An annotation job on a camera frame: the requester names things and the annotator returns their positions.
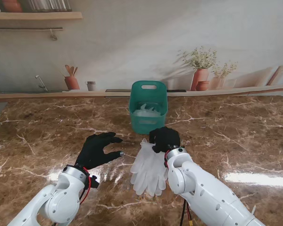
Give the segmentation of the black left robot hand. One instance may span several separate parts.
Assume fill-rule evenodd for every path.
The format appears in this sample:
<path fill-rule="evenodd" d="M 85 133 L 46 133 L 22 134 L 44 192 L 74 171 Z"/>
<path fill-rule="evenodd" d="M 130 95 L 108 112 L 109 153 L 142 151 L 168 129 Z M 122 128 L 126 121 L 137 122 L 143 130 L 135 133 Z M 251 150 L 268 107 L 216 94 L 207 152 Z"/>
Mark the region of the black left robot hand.
<path fill-rule="evenodd" d="M 87 137 L 75 166 L 91 170 L 100 165 L 106 164 L 124 155 L 122 151 L 104 153 L 104 148 L 109 144 L 121 143 L 123 140 L 116 137 L 116 133 L 107 132 Z"/>

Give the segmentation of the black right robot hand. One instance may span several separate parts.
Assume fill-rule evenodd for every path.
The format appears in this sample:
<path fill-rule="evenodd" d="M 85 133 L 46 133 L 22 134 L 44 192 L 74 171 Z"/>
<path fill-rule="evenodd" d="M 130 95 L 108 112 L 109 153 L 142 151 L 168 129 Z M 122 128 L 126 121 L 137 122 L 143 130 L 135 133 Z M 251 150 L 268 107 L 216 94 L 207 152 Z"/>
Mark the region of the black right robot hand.
<path fill-rule="evenodd" d="M 161 127 L 149 133 L 149 141 L 154 144 L 152 150 L 155 153 L 164 152 L 177 148 L 181 144 L 179 133 L 168 127 Z"/>

